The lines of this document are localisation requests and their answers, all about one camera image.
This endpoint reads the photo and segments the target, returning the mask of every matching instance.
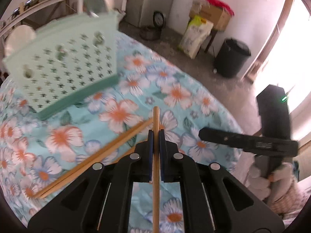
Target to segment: gloved hand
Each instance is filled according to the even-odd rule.
[[[277,201],[289,190],[293,182],[292,172],[293,167],[291,163],[282,163],[281,166],[271,173],[268,179],[265,179],[260,177],[261,170],[253,163],[248,172],[248,189],[260,200],[270,196],[270,202]]]

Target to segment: trash can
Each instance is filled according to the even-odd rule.
[[[215,58],[214,67],[223,77],[233,78],[251,55],[252,53],[245,43],[227,38]]]

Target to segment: red cloth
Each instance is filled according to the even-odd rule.
[[[221,7],[225,9],[231,16],[234,16],[233,10],[230,8],[230,6],[223,1],[220,0],[206,0],[209,2],[211,5],[216,6],[216,7]]]

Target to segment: tablecloth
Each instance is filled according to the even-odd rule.
[[[118,32],[119,84],[75,103],[46,121],[28,105],[14,78],[0,89],[0,185],[16,216],[30,218],[60,191],[44,200],[33,194],[95,153],[159,106],[166,140],[196,162],[218,162],[233,170],[239,149],[201,141],[209,126],[241,133],[232,115],[198,81],[127,35]],[[148,129],[103,160],[109,164],[139,141]],[[161,183],[161,232],[183,232],[178,183]],[[152,185],[134,183],[129,231],[152,230]]]

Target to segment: concrete floor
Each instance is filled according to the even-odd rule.
[[[146,41],[139,29],[121,22],[119,30],[143,43],[158,54],[201,82],[234,116],[245,134],[254,134],[261,127],[253,86],[237,78],[226,79],[213,73],[213,56],[201,49],[195,59],[177,50],[182,36],[171,29],[162,31],[161,39]]]

